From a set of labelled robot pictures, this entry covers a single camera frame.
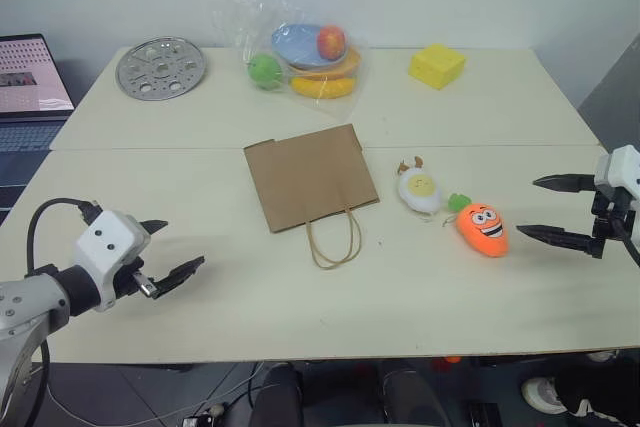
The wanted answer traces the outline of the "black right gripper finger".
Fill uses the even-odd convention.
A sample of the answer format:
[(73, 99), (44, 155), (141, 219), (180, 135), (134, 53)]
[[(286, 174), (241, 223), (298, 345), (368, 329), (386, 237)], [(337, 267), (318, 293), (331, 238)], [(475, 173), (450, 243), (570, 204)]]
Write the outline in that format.
[(518, 225), (517, 230), (530, 238), (554, 247), (580, 251), (597, 259), (601, 259), (603, 256), (604, 239), (546, 225)]
[(534, 186), (556, 192), (595, 191), (594, 176), (587, 174), (552, 174), (532, 182)]

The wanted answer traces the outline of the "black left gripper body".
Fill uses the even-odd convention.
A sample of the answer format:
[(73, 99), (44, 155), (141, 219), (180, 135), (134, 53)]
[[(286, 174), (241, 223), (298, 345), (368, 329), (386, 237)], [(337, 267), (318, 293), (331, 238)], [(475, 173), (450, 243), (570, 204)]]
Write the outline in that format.
[(141, 292), (147, 298), (156, 299), (160, 289), (151, 277), (142, 272), (144, 261), (137, 256), (132, 262), (123, 265), (114, 275), (113, 288), (115, 296), (120, 299)]

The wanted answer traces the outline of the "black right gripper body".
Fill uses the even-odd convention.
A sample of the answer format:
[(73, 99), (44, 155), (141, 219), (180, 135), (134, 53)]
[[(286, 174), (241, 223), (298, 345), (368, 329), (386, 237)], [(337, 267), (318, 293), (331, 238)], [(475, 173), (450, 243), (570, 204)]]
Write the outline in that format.
[(625, 246), (632, 246), (629, 228), (633, 221), (627, 217), (631, 212), (632, 196), (622, 187), (615, 187), (608, 194), (597, 190), (594, 196), (591, 213), (595, 216), (592, 236), (596, 244), (603, 248), (607, 240), (621, 241)]

